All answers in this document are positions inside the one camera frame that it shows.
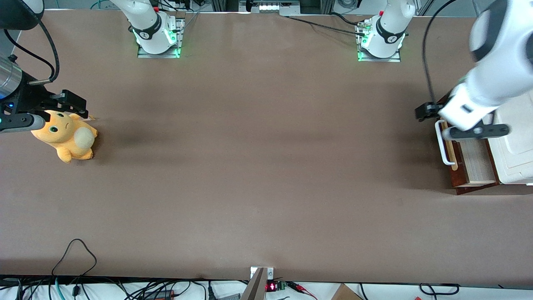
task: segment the stuffed toy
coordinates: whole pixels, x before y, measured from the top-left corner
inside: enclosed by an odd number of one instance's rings
[[[58,151],[59,158],[70,163],[72,159],[89,160],[93,158],[91,149],[98,131],[87,123],[80,121],[76,114],[47,110],[50,121],[39,130],[31,133],[39,140],[49,144]]]

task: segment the cable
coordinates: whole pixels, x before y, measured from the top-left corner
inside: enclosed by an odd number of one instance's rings
[[[83,294],[85,294],[85,298],[87,298],[87,300],[91,300],[89,298],[89,295],[87,294],[87,291],[85,290],[85,286],[83,285],[83,282],[81,283],[81,286],[82,286],[82,290],[83,290]]]
[[[288,19],[291,19],[291,20],[300,21],[300,22],[304,22],[304,23],[315,25],[315,26],[319,26],[319,27],[323,27],[323,28],[330,29],[330,30],[344,32],[344,33],[355,34],[355,35],[359,35],[359,36],[364,36],[365,35],[364,33],[359,33],[359,32],[355,32],[355,31],[339,29],[339,28],[335,28],[335,27],[330,27],[330,26],[326,26],[326,25],[322,25],[322,24],[318,24],[318,23],[315,23],[315,22],[306,21],[306,20],[302,20],[302,19],[296,19],[296,18],[291,18],[291,17],[285,17],[285,18],[288,18]]]
[[[28,297],[27,300],[32,300],[32,299],[33,299],[33,294],[35,293],[35,291],[37,290],[37,288],[41,285],[41,283],[43,283],[43,280],[44,280],[44,279],[39,280],[39,283],[35,286],[35,289],[34,289],[34,290],[30,289],[30,296]]]
[[[50,291],[50,286],[52,285],[52,276],[48,279],[48,299],[52,300],[52,292]]]
[[[52,276],[56,276],[54,274],[54,271],[55,271],[55,268],[57,268],[59,266],[59,264],[61,264],[61,262],[63,262],[63,259],[65,258],[65,256],[67,255],[67,252],[68,252],[68,249],[70,249],[70,246],[72,245],[72,243],[74,243],[75,241],[80,241],[82,244],[83,244],[83,247],[85,247],[85,250],[87,250],[87,252],[93,257],[94,259],[94,264],[85,272],[83,272],[79,277],[82,277],[82,276],[85,276],[85,274],[87,274],[90,270],[92,270],[98,260],[96,259],[96,256],[89,250],[89,248],[87,247],[87,245],[85,244],[85,242],[82,240],[82,239],[73,239],[70,241],[70,243],[68,243],[68,246],[67,248],[65,249],[65,252],[63,253],[63,256],[61,256],[61,259],[58,261],[58,263],[55,264],[54,268],[52,269]]]
[[[104,2],[104,1],[109,1],[109,0],[98,0],[95,3],[93,3],[93,5],[91,5],[91,7],[89,9],[90,10],[93,9],[93,7],[99,5],[100,3]]]
[[[51,70],[51,73],[50,73],[50,77],[54,76],[54,73],[55,73],[55,69],[54,69],[54,66],[52,66],[51,63],[49,63],[46,59],[38,56],[37,54],[29,51],[28,49],[24,48],[23,46],[19,45],[12,37],[11,35],[9,34],[9,31],[7,31],[7,29],[4,29],[4,34],[5,36],[7,37],[7,39],[11,42],[11,44],[13,44],[15,47],[17,47],[18,49],[24,51],[25,53],[31,55],[32,57],[44,62],[47,66],[50,67],[50,70]]]
[[[44,26],[43,22],[41,21],[41,19],[35,14],[35,12],[33,12],[33,10],[31,10],[31,8],[23,1],[23,0],[18,0],[19,3],[24,7],[26,8],[26,10],[31,14],[31,16],[37,21],[37,23],[39,23],[39,26],[41,27],[41,29],[43,30],[44,34],[46,35],[46,38],[48,39],[48,42],[50,43],[50,47],[52,48],[52,52],[54,53],[54,59],[55,59],[55,72],[52,76],[50,76],[48,78],[48,81],[50,82],[53,82],[56,78],[58,78],[59,76],[59,56],[58,56],[58,51],[57,49],[55,48],[55,44],[54,44],[54,41],[52,40],[52,37],[50,36],[50,33],[48,32],[48,29],[46,29],[46,26]]]
[[[451,296],[451,295],[455,295],[456,293],[459,292],[459,285],[452,285],[452,286],[455,287],[456,290],[454,290],[454,291],[452,291],[450,293],[436,293],[435,290],[433,289],[433,287],[429,283],[420,283],[418,285],[418,288],[424,294],[426,294],[428,296],[433,296],[435,298],[435,300],[438,300],[437,296]],[[429,287],[431,292],[429,293],[429,292],[425,291],[422,287]]]
[[[368,298],[367,298],[367,296],[366,296],[366,294],[365,294],[365,289],[363,288],[363,284],[362,284],[362,282],[359,283],[359,286],[361,287],[361,294],[363,294],[363,298],[364,298],[365,300],[368,300]]]
[[[428,2],[426,2],[426,4],[420,9],[419,15],[426,15],[427,11],[430,10],[430,7],[433,5],[434,2],[435,0],[429,0]]]
[[[207,300],[207,289],[204,287],[204,285],[201,285],[201,284],[199,284],[197,282],[194,282],[194,281],[191,281],[191,282],[204,288],[204,292],[205,292],[204,300]]]
[[[189,25],[189,23],[192,22],[192,21],[198,16],[198,14],[199,14],[200,11],[202,10],[202,8],[203,8],[202,6],[200,6],[200,7],[198,8],[198,11],[196,11],[195,15],[192,16],[192,18],[187,22],[187,24],[185,24],[185,26],[183,26],[183,29],[187,28],[187,26]]]
[[[59,282],[58,278],[55,278],[55,289],[58,291],[58,295],[61,298],[61,300],[65,300],[65,297],[63,296],[63,293],[61,292],[61,289],[59,288]]]
[[[364,22],[363,21],[358,21],[358,22],[352,22],[350,20],[348,20],[347,18],[345,18],[343,15],[341,15],[340,13],[336,13],[334,11],[331,12],[332,15],[336,15],[337,17],[341,18],[344,22],[350,24],[350,25],[354,25],[354,26],[357,26],[357,24],[361,23],[361,22]]]
[[[431,17],[430,21],[427,23],[427,26],[426,26],[426,30],[424,32],[424,38],[422,39],[422,64],[424,65],[424,73],[426,74],[426,80],[427,80],[427,89],[429,90],[430,92],[430,97],[431,97],[431,101],[433,101],[433,103],[435,103],[435,93],[433,92],[433,84],[431,83],[431,77],[430,77],[430,72],[429,72],[429,69],[427,67],[427,60],[426,60],[426,40],[427,40],[427,33],[428,31],[430,30],[430,27],[431,27],[431,24],[433,23],[433,21],[435,20],[435,18],[437,17],[437,14],[439,14],[439,12],[441,12],[446,6],[450,5],[451,3],[455,2],[457,0],[449,0],[448,2],[446,2],[443,6],[441,6],[436,12],[435,14]]]

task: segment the drawer handle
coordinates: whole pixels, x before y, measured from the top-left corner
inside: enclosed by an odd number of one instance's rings
[[[440,124],[444,122],[444,120],[438,120],[435,122],[435,132],[437,133],[437,140],[439,140],[440,156],[445,165],[454,165],[455,162],[449,161],[446,157],[446,151],[444,151],[444,140],[442,138],[442,132],[440,131]]]

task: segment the metal bracket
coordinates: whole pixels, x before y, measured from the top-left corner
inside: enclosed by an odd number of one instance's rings
[[[252,278],[243,292],[241,300],[264,300],[265,286],[269,278],[274,277],[273,267],[251,267]]]
[[[268,280],[274,279],[274,268],[273,267],[251,267],[250,268],[250,278],[253,278],[255,272],[257,272],[257,269],[263,268],[266,269],[266,278]]]

